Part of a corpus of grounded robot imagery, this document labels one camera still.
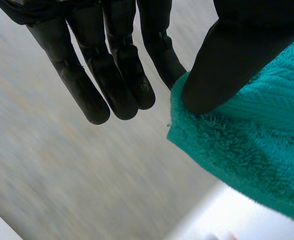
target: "towel fibers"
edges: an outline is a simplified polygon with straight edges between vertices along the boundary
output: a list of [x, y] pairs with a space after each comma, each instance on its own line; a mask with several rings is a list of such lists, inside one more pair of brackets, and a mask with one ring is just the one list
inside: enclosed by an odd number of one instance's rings
[[294, 219], [294, 43], [208, 114], [184, 107], [187, 77], [171, 92], [168, 139], [227, 185]]

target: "gray floor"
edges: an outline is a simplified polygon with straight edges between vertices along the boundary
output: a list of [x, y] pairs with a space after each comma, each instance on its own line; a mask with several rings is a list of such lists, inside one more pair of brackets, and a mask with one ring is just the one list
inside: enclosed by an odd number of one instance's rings
[[[212, 0], [174, 0], [171, 19], [190, 69], [216, 20]], [[134, 38], [157, 103], [93, 126], [28, 31], [0, 10], [0, 216], [23, 239], [161, 240], [216, 183], [166, 140], [169, 91], [138, 24]]]

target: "robotic hand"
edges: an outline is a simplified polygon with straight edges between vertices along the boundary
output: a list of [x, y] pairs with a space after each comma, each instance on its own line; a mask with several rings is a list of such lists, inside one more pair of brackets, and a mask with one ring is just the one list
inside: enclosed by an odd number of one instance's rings
[[[137, 3], [144, 45], [170, 89], [186, 72], [166, 33], [172, 0], [137, 0]], [[91, 123], [106, 122], [110, 110], [78, 60], [67, 23], [119, 119], [131, 119], [138, 109], [154, 105], [154, 91], [132, 40], [136, 0], [0, 0], [0, 8], [13, 21], [27, 26]], [[105, 44], [104, 27], [111, 54]]]

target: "teal towel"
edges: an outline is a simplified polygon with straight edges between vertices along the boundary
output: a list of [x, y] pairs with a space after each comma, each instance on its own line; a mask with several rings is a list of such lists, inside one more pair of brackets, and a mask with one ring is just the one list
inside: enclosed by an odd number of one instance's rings
[[227, 185], [294, 219], [294, 43], [212, 113], [184, 107], [187, 77], [171, 92], [168, 139]]

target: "fingertip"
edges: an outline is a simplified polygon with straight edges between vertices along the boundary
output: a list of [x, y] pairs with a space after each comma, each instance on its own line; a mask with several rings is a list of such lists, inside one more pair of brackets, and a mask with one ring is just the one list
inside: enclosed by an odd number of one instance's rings
[[195, 83], [193, 78], [188, 78], [182, 91], [182, 102], [193, 114], [202, 115], [213, 111], [217, 106], [217, 97], [213, 91], [202, 88]]
[[119, 104], [118, 109], [114, 109], [114, 114], [120, 120], [133, 119], [138, 113], [138, 106], [133, 97], [126, 102]]
[[148, 78], [143, 74], [141, 76], [133, 76], [134, 86], [130, 85], [131, 92], [137, 101], [138, 108], [147, 110], [154, 106], [156, 95]]
[[87, 100], [83, 113], [87, 120], [94, 125], [104, 124], [110, 118], [110, 109], [103, 99]]

